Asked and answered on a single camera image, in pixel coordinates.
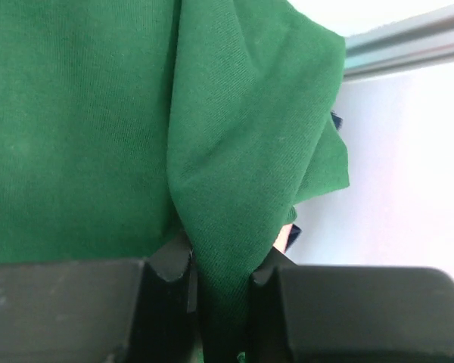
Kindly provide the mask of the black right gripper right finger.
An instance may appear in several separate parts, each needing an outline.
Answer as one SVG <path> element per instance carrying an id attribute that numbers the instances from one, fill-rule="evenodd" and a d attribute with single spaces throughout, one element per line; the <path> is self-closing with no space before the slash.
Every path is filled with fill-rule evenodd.
<path id="1" fill-rule="evenodd" d="M 454 280 L 434 268 L 297 265 L 250 277 L 249 362 L 454 362 Z"/>

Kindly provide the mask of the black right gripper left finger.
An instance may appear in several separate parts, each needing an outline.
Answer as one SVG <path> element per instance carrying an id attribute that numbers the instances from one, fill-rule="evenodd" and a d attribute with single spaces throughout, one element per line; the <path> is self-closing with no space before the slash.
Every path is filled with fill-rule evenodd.
<path id="1" fill-rule="evenodd" d="M 147 259 L 0 264 L 0 362 L 194 362 L 184 236 Z"/>

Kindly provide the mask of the green t shirt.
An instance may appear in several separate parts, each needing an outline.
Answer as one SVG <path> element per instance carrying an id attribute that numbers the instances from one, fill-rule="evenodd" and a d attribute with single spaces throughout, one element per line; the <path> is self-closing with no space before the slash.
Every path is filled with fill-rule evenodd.
<path id="1" fill-rule="evenodd" d="M 0 1 L 0 263 L 185 232 L 204 361 L 237 361 L 250 274 L 349 184 L 345 53 L 286 1 Z"/>

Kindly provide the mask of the folded coral t shirt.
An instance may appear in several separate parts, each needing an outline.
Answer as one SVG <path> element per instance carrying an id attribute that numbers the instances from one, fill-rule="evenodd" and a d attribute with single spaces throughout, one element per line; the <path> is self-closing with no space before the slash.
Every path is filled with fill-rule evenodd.
<path id="1" fill-rule="evenodd" d="M 278 233 L 277 238 L 273 244 L 274 248 L 276 248 L 279 252 L 285 253 L 288 245 L 288 239 L 291 233 L 292 224 L 284 225 L 280 232 Z"/>

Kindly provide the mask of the folded navy t shirt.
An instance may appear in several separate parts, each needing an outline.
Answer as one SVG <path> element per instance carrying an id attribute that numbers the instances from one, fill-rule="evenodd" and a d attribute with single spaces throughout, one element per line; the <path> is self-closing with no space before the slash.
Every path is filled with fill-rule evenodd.
<path id="1" fill-rule="evenodd" d="M 339 131 L 342 126 L 343 119 L 340 116 L 338 116 L 334 111 L 331 111 L 331 118 L 336 130 Z M 295 243 L 295 241 L 298 239 L 301 233 L 302 229 L 300 227 L 298 227 L 295 224 L 291 226 L 291 230 L 289 231 L 284 253 L 286 253 L 290 249 L 290 247 Z"/>

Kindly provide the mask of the right aluminium corner post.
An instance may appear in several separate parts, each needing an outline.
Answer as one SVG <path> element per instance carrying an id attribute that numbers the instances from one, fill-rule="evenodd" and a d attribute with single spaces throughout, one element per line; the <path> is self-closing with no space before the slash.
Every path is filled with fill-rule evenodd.
<path id="1" fill-rule="evenodd" d="M 344 80 L 387 76 L 454 61 L 454 5 L 346 38 Z"/>

